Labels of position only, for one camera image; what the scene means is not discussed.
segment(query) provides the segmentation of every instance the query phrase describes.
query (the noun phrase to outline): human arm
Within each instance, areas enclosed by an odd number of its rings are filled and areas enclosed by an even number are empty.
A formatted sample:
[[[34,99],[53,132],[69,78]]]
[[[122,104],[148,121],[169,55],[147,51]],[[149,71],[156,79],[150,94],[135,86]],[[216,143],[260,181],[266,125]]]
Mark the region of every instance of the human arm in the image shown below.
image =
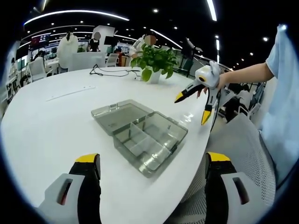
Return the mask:
[[[272,79],[274,75],[270,71],[266,62],[255,64],[245,69],[237,71],[229,71],[220,75],[219,84],[217,88],[220,90],[226,84],[230,83],[260,83]]]
[[[141,51],[142,46],[142,38],[139,38],[131,47],[129,50],[129,55],[132,58],[136,58],[138,56],[138,52]]]

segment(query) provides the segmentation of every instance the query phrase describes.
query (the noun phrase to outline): monitor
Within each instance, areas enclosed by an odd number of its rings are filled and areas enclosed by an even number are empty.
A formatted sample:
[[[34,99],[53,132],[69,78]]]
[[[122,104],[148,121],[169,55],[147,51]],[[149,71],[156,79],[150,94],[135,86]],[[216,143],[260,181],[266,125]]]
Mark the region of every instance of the monitor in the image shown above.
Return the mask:
[[[116,46],[117,39],[113,36],[106,36],[104,45]]]
[[[32,37],[31,44],[30,44],[31,49],[38,49],[48,45],[49,37],[50,34]]]

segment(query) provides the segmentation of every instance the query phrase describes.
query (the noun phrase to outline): green plant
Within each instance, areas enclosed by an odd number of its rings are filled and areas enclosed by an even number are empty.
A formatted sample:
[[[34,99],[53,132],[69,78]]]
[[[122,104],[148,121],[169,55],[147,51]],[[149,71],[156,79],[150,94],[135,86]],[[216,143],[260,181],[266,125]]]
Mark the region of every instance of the green plant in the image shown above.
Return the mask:
[[[142,55],[134,58],[131,61],[131,66],[138,66],[143,69],[141,76],[143,81],[149,81],[152,72],[158,72],[159,70],[162,70],[162,75],[167,74],[166,79],[172,76],[173,66],[177,65],[178,62],[171,49],[156,49],[144,44],[142,50],[142,52],[139,52]]]
[[[78,51],[77,51],[78,53],[80,53],[80,52],[85,52],[85,49],[83,48],[83,46],[80,46],[79,48],[78,48]]]

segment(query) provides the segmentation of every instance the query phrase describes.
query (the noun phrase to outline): white jacket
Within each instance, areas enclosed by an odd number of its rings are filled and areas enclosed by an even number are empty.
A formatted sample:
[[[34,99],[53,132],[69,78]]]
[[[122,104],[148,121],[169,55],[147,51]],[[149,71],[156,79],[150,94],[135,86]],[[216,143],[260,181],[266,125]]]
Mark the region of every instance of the white jacket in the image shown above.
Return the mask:
[[[69,68],[71,55],[77,53],[78,47],[79,43],[75,35],[70,35],[69,40],[66,39],[66,36],[61,39],[57,49],[57,56],[59,58],[59,65],[61,68]]]
[[[140,37],[131,47],[130,47],[130,57],[138,51],[142,51],[141,47],[144,44],[144,38]]]

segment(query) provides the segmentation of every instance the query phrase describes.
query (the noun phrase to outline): potted plant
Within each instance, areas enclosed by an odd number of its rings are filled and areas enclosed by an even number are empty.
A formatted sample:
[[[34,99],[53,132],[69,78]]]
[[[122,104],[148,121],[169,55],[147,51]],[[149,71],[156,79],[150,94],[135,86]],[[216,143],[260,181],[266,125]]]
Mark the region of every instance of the potted plant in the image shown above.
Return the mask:
[[[171,49],[156,49],[144,44],[142,50],[142,55],[134,58],[131,66],[138,66],[143,70],[141,75],[143,81],[157,84],[161,74],[167,74],[166,79],[172,76],[173,66],[178,62]]]

